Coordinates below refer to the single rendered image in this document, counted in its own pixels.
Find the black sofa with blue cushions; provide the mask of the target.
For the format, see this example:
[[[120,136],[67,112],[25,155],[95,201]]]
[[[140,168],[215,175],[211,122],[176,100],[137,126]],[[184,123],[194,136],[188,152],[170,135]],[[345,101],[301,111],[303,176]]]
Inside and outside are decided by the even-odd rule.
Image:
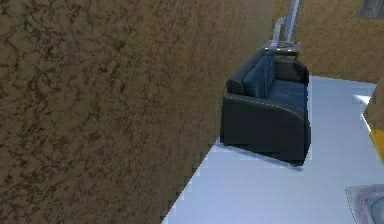
[[[302,166],[311,144],[308,87],[304,64],[257,51],[226,81],[220,142]]]

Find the small grey side table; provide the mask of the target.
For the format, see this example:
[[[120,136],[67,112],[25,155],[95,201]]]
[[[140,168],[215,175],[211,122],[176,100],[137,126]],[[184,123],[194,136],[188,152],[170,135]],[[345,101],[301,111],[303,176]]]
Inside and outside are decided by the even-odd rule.
[[[288,42],[288,41],[273,41],[270,40],[263,45],[263,49],[272,50],[276,55],[280,56],[294,56],[295,60],[298,60],[300,53],[300,42]]]

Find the yellow door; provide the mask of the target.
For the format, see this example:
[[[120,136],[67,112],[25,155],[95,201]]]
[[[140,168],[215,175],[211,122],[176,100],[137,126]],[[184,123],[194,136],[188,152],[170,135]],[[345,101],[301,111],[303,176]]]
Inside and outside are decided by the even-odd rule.
[[[384,130],[372,129],[370,132],[370,138],[376,148],[381,162],[384,164]]]

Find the dark framed wall picture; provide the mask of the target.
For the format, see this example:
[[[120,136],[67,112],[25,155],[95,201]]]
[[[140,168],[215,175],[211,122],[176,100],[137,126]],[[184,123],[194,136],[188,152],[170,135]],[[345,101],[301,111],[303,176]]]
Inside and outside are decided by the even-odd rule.
[[[359,18],[384,19],[384,0],[361,0]]]

